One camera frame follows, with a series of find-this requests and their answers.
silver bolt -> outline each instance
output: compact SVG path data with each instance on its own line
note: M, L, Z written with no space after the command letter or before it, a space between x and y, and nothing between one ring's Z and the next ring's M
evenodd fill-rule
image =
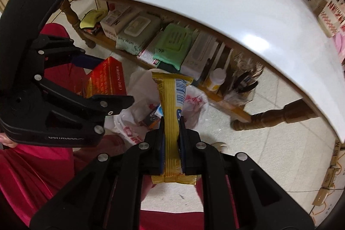
M198 142L195 146L197 149L205 149L206 143L201 141L201 142Z
M100 125L96 125L96 126L94 127L94 131L95 131L97 134L103 134L103 133L104 133L104 129L103 129L103 127L100 126Z
M40 76L39 74L36 74L36 75L34 76L34 78L35 78L35 80L37 80L37 81L42 80L42 76Z
M109 156L106 153L102 153L102 154L98 155L97 159L100 162L105 162L105 161L107 161L109 159Z
M140 144L139 144L139 148L141 149L141 150L146 150L146 149L148 149L150 147L150 145L147 143L147 142L141 142Z
M108 106L108 103L106 101L100 101L99 104L104 108Z
M246 161L248 159L248 155L246 153L240 152L237 154L237 159L241 161Z

clear plastic bag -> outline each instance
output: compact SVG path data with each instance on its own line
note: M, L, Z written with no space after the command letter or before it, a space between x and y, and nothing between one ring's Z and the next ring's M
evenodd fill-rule
M149 128L140 124L150 112L159 105L157 84L152 79L152 72L164 72L160 69L134 72L130 77L128 95L134 97L134 104L113 117L113 132L120 133L130 145L144 140ZM208 109L206 94L194 86L187 86L186 98L182 108L186 128L193 129L205 119Z

yellow packaged snack bar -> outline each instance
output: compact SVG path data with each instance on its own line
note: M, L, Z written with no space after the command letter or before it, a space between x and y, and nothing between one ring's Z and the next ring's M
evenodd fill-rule
M164 115L165 133L165 168L161 176L152 176L154 184L178 182L195 184L196 175L182 174L181 160L177 140L180 133L179 120L186 96L186 87L193 81L192 77L180 74L152 72L152 78L158 85L159 99Z

person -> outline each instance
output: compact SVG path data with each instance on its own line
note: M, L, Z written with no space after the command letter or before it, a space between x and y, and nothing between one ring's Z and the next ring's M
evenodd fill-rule
M59 24L47 24L41 33L69 37ZM62 65L45 70L44 76L68 89L73 88L73 83L69 84L73 71L75 70L70 64ZM72 148L17 144L5 133L0 133L0 142L9 147L0 150L0 191L27 226L35 213L99 154L115 156L126 150L123 139L107 131L97 147L81 148L77 151ZM153 187L151 177L144 176L142 200ZM201 180L196 188L202 195ZM200 230L203 229L203 223L202 212L166 213L141 210L140 213L140 230Z

turned wooden leg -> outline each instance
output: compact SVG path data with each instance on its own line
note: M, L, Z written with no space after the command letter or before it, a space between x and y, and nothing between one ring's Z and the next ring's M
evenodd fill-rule
M274 127L279 123L295 123L316 118L318 115L303 101L297 100L284 106L280 110L268 110L251 116L251 122L244 123L239 120L231 122L235 131L253 130L265 127Z
M61 7L61 11L66 14L67 21L72 25L73 29L78 33L80 38L85 41L87 47L89 48L95 48L96 43L94 43L92 40L86 38L82 31L79 28L80 20L77 16L77 14L72 10L71 4L68 0L64 0Z

